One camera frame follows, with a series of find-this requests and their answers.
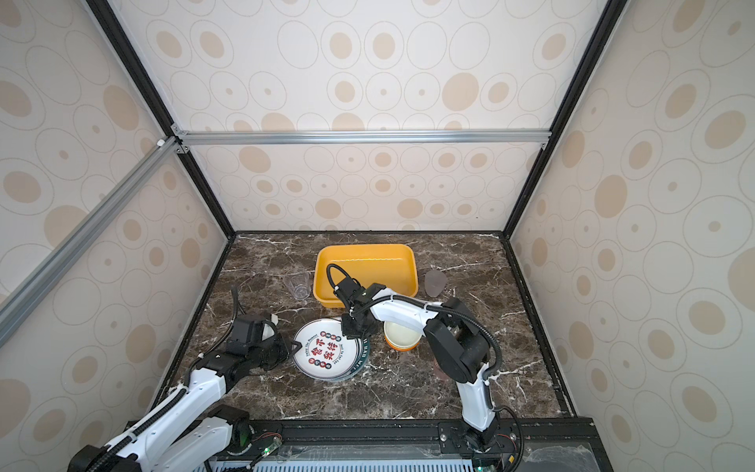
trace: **metal rail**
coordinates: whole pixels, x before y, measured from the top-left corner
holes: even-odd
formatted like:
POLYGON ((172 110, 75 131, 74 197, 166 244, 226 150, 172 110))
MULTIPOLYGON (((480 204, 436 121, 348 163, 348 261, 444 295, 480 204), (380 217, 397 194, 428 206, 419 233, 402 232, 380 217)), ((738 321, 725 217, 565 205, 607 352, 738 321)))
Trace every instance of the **metal rail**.
POLYGON ((178 144, 174 137, 165 138, 161 147, 131 170, 131 173, 55 248, 41 264, 19 285, 0 308, 0 347, 11 338, 19 326, 45 296, 63 278, 73 264, 89 249, 102 232, 116 219, 131 198, 157 171, 166 157, 175 154, 178 144))
POLYGON ((183 144, 546 143, 547 129, 394 131, 178 131, 183 144))

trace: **clear plastic cup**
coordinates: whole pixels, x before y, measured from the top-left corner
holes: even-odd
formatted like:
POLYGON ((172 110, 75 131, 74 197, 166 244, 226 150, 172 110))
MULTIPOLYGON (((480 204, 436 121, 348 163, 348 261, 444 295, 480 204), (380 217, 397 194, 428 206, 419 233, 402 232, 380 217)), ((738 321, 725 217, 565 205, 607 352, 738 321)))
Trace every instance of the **clear plastic cup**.
POLYGON ((283 285, 297 300, 309 297, 312 291, 309 272, 286 274, 283 276, 283 285))

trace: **black mount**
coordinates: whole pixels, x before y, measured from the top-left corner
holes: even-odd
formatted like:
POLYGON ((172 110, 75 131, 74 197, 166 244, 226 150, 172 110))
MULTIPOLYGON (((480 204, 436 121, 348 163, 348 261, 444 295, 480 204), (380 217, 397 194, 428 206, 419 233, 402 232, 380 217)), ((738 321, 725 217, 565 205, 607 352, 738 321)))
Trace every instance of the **black mount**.
MULTIPOLYGON (((449 298, 442 307, 458 311, 474 319, 474 315, 458 298, 449 298)), ((468 321, 445 313, 427 322, 424 334, 441 370, 456 382, 471 384, 477 381, 480 367, 488 362, 490 344, 479 329, 468 321), (458 329, 452 333, 448 329, 458 329)))
MULTIPOLYGON (((385 285, 374 283, 365 289, 359 285, 356 279, 346 278, 337 285, 333 292, 339 300, 343 301, 344 306, 358 310, 369 303, 384 288, 385 285)), ((341 330, 347 339, 367 339, 380 332, 382 327, 381 322, 377 321, 372 315, 372 310, 365 310, 356 315, 345 313, 341 317, 341 330)))
POLYGON ((196 364, 197 369, 216 371, 226 379, 226 392, 254 369, 269 371, 288 360, 301 343, 284 338, 271 320, 270 312, 246 313, 233 322, 224 350, 214 350, 196 364), (265 328, 273 334, 263 339, 265 328))

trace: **white plate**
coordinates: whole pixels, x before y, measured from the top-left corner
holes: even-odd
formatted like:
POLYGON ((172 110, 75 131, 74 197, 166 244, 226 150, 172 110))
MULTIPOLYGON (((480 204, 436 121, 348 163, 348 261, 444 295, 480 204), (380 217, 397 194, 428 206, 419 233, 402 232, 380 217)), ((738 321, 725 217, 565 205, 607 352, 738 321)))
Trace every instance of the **white plate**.
POLYGON ((301 343, 294 363, 304 374, 319 380, 334 380, 347 374, 362 354, 362 343, 346 339, 338 319, 309 322, 301 327, 294 340, 301 343))

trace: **marble countertop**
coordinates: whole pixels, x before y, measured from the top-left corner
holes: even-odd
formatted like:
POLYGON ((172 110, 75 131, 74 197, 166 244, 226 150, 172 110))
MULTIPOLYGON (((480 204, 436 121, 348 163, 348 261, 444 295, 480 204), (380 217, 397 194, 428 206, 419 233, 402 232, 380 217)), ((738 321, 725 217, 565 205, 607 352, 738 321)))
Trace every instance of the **marble countertop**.
MULTIPOLYGON (((283 276, 310 271, 328 245, 402 243, 412 248, 420 290, 416 297, 443 301, 460 298, 494 333, 503 350, 504 367, 491 376, 496 404, 511 406, 528 418, 559 416, 559 405, 543 364, 501 242, 487 234, 460 233, 271 233, 241 234, 227 258, 214 291, 181 360, 182 375, 200 351, 223 334, 231 318, 230 288, 239 287, 247 311, 268 310, 279 317, 283 335, 293 338, 313 319, 338 316, 312 295, 298 301, 283 285, 283 276), (441 270, 448 283, 438 298, 428 298, 424 274, 441 270)), ((368 364, 355 378, 330 383, 284 366, 241 380, 222 400, 249 412, 253 419, 394 419, 460 418, 456 384, 441 380, 426 340, 409 352, 397 352, 382 335, 371 338, 368 364)))

